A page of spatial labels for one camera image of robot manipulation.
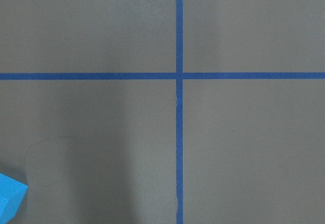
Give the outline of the blue cube block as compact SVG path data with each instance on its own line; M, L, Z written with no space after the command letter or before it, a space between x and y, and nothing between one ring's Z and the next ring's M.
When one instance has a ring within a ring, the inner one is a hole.
M26 184L1 173L1 224L16 216L27 190Z

